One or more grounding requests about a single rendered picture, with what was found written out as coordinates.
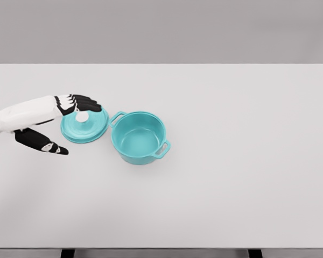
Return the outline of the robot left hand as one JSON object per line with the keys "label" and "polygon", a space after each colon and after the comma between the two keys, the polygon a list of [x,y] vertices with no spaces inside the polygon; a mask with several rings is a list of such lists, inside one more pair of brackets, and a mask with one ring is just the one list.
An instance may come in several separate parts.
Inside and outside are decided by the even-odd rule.
{"label": "robot left hand", "polygon": [[3,110],[0,118],[2,128],[13,132],[15,140],[34,150],[68,155],[68,150],[47,136],[30,128],[67,116],[75,111],[100,112],[102,106],[90,97],[68,94],[46,96],[22,102]]}

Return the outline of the teal pot lid white knob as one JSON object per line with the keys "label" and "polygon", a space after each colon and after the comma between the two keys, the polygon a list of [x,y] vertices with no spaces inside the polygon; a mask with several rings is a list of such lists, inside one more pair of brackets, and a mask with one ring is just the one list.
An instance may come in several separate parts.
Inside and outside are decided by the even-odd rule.
{"label": "teal pot lid white knob", "polygon": [[100,138],[109,126],[109,116],[102,108],[100,112],[75,111],[61,120],[61,133],[70,142],[85,144]]}

